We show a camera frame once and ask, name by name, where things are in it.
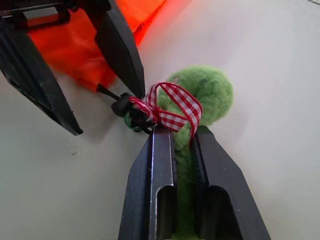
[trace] black plastic claw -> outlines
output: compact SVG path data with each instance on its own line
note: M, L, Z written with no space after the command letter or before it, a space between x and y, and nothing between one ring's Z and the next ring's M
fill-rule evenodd
M242 171L207 127L198 127L192 153L198 237L270 240Z
M0 19L0 46L0 69L8 82L70 133L82 134L55 76L28 35Z
M117 4L114 0L95 0L82 8L97 30L95 41L108 64L133 94L144 97L144 67L134 34Z
M171 238L176 179L173 138L156 126L130 169L118 240Z

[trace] orange fabric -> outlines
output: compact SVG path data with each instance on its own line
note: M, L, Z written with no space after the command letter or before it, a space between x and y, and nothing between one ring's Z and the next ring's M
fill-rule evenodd
M137 45L143 40L165 1L116 0ZM95 44L95 35L96 30L81 9L71 14L69 24L29 33L49 65L70 75L91 91L96 91L98 84L108 88L116 77Z

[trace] green felt ball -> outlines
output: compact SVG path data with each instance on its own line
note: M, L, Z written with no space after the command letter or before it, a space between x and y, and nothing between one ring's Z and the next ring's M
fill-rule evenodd
M233 87L227 77L211 66L195 65L174 73L168 82L190 92L202 105L201 126L209 126L227 114L233 103ZM178 106L161 90L157 104L163 110L183 115ZM195 232L194 182L190 140L190 124L174 133L177 164L177 222L173 240L197 240Z

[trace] white surface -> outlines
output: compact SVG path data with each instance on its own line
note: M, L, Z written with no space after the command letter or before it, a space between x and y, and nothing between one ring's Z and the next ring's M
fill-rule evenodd
M223 69L234 106L211 129L241 167L273 240L320 236L320 6L169 0L140 48L148 86L191 64ZM147 136L110 101L59 83L84 130L52 122L0 78L0 239L115 240Z

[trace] ribbon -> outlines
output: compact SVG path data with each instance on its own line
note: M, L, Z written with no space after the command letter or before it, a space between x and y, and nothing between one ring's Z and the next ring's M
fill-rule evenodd
M157 90L161 87L170 99L182 110L184 116L165 111L157 106ZM172 82L156 82L150 88L144 100L135 96L129 97L133 107L144 112L148 121L160 124L177 133L186 123L190 123L190 139L198 128L203 109L200 102L183 87Z

